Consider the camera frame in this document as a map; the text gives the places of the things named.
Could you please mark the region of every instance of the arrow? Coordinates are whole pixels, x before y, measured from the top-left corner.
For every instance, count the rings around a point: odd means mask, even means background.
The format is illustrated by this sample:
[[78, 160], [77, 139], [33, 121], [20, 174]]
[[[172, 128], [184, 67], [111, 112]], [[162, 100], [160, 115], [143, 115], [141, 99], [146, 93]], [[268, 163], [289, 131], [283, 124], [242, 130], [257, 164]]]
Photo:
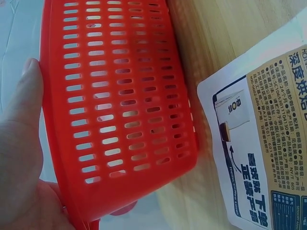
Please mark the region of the arrow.
[[240, 170], [240, 169], [237, 167], [237, 165], [236, 165], [236, 163], [235, 163], [235, 160], [234, 160], [234, 155], [233, 155], [233, 153], [234, 153], [234, 149], [232, 148], [232, 145], [230, 146], [229, 151], [230, 151], [230, 153], [231, 153], [231, 159], [232, 159], [232, 162], [234, 163], [234, 165], [235, 165], [236, 169], [238, 169], [238, 171], [239, 171], [239, 172], [242, 174], [241, 170]]

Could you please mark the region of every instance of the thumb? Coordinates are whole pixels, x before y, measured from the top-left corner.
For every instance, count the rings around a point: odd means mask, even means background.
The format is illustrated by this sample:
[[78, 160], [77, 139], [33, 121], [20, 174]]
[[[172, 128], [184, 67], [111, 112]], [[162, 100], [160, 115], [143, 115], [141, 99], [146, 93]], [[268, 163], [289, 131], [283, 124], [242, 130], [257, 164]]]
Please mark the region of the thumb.
[[42, 73], [38, 61], [31, 58], [24, 65], [23, 76], [3, 118], [38, 129], [42, 100]]

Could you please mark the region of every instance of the hand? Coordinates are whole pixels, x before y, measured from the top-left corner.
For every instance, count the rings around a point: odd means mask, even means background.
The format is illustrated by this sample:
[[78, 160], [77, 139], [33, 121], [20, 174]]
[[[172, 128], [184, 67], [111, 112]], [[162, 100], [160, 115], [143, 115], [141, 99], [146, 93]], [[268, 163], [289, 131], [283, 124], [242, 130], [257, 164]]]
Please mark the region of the hand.
[[63, 211], [57, 184], [39, 180], [42, 98], [39, 63], [30, 59], [0, 118], [0, 230], [74, 229]]

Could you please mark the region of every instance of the wooden table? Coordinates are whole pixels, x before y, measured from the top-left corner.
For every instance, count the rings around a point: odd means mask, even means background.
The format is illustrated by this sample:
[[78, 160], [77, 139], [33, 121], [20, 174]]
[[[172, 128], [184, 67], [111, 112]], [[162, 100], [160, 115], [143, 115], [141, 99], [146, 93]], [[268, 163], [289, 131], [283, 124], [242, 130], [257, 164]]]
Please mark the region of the wooden table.
[[190, 92], [200, 156], [194, 170], [160, 189], [174, 230], [235, 230], [229, 224], [196, 87], [284, 25], [306, 0], [168, 0]]

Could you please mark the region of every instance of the red plastic basket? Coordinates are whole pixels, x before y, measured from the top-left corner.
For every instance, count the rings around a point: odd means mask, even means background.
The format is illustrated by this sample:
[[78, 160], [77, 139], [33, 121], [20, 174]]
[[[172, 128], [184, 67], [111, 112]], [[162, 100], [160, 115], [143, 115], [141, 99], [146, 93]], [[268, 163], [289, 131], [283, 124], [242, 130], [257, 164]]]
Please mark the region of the red plastic basket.
[[41, 68], [55, 172], [76, 229], [196, 163], [164, 0], [46, 0]]

